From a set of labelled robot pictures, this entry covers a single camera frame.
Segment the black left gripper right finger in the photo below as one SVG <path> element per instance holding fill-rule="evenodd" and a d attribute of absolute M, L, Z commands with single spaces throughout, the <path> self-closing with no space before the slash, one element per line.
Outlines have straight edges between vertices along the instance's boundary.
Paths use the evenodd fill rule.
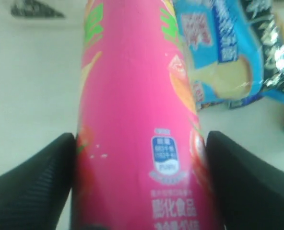
<path fill-rule="evenodd" d="M 284 230 L 284 172 L 219 131 L 206 155 L 218 207 L 228 230 Z"/>

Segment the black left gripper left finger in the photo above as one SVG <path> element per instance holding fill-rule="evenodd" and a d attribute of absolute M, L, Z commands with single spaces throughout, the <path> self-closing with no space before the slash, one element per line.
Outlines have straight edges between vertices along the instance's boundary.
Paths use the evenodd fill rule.
<path fill-rule="evenodd" d="M 0 230 L 54 230 L 67 201 L 76 140 L 64 133 L 0 176 Z"/>

